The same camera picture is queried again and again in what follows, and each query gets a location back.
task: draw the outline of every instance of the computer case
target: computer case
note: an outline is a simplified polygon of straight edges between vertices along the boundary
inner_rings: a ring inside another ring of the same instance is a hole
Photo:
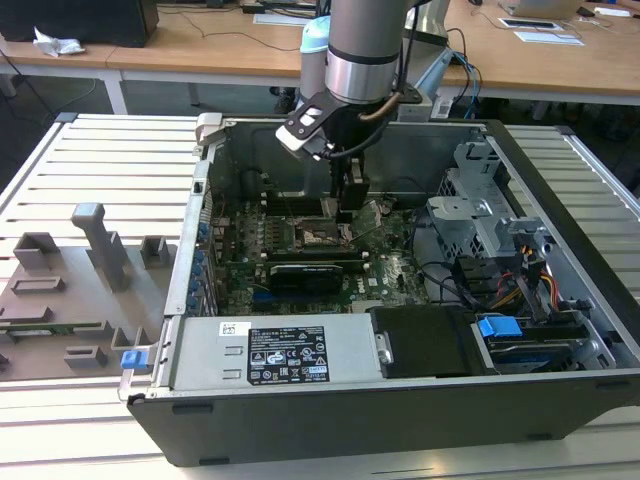
[[[1,0],[0,32],[8,41],[30,41],[33,27],[81,43],[144,47],[158,24],[154,0]]]

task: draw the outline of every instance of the white sticker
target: white sticker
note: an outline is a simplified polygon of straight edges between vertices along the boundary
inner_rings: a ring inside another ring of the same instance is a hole
[[[220,324],[221,337],[246,337],[249,335],[251,322],[222,322]]]

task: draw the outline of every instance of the power supply label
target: power supply label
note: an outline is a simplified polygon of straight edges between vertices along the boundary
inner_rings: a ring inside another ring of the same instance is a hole
[[[251,385],[329,381],[324,327],[252,328],[248,357]]]

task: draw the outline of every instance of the white paper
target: white paper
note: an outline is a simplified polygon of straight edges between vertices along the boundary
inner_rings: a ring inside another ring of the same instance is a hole
[[[594,9],[600,15],[609,15],[611,17],[630,17],[631,12],[628,10],[617,10],[615,8],[596,7]]]
[[[584,45],[573,35],[563,35],[559,33],[539,33],[539,32],[513,32],[523,42],[533,43],[557,43],[560,45]]]
[[[72,53],[82,53],[85,51],[80,46],[80,42],[75,38],[54,38],[41,33],[37,28],[33,27],[36,33],[36,39],[33,44],[40,49],[42,53],[58,57],[60,55],[69,55]]]
[[[251,322],[222,322],[220,323],[220,337],[246,337],[249,335]]]
[[[275,13],[256,13],[253,16],[253,23],[258,25],[284,25],[287,27],[304,27],[312,18],[287,17]]]

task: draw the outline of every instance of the blue latch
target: blue latch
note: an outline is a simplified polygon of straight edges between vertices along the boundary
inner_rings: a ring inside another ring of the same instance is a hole
[[[122,355],[120,360],[120,366],[124,370],[133,369],[140,370],[147,368],[147,360],[149,359],[149,352],[146,350],[127,350]]]
[[[491,316],[478,322],[483,337],[521,337],[522,329],[516,317]]]

